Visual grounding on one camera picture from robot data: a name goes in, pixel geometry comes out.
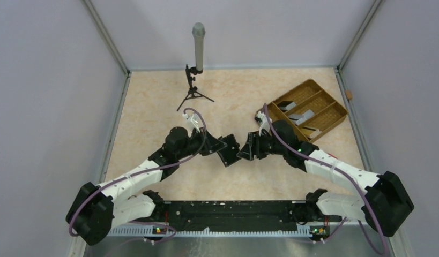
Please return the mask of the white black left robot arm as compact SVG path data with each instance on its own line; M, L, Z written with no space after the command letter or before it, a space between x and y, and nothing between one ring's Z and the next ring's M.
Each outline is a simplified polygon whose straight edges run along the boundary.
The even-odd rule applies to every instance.
M134 169L79 189L65 218L69 234L93 246L119 225L144 217L160 220L164 207L148 195L135 194L168 178L193 157L220 153L229 146L225 137L215 138L204 127L191 133L183 127L172 128L162 146Z

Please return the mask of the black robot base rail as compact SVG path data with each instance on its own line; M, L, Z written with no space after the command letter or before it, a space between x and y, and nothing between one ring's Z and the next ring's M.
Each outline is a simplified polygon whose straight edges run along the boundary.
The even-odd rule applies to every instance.
M303 201L171 201L158 204L152 219L177 231L296 231L323 216Z

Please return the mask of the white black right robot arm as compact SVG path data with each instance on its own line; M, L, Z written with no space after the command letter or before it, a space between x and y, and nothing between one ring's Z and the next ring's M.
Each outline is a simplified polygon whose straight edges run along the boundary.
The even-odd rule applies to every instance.
M288 165L354 192L354 195L341 195L319 189L307 194L307 201L311 202L306 206L306 213L314 221L326 215L352 218L367 222L375 231L381 230L385 237L392 237L414 210L406 188L395 173L377 174L340 161L317 145L299 140L284 120L250 132L237 154L248 161L268 155L281 155Z

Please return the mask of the black leather card holder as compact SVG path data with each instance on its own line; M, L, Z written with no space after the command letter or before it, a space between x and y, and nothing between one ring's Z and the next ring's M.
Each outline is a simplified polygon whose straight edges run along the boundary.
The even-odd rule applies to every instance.
M220 149L217 154L220 157L223 165L229 167L239 160L238 153L240 151L240 144L237 142L234 134L229 134L224 137L220 137L219 140L226 144L226 146Z

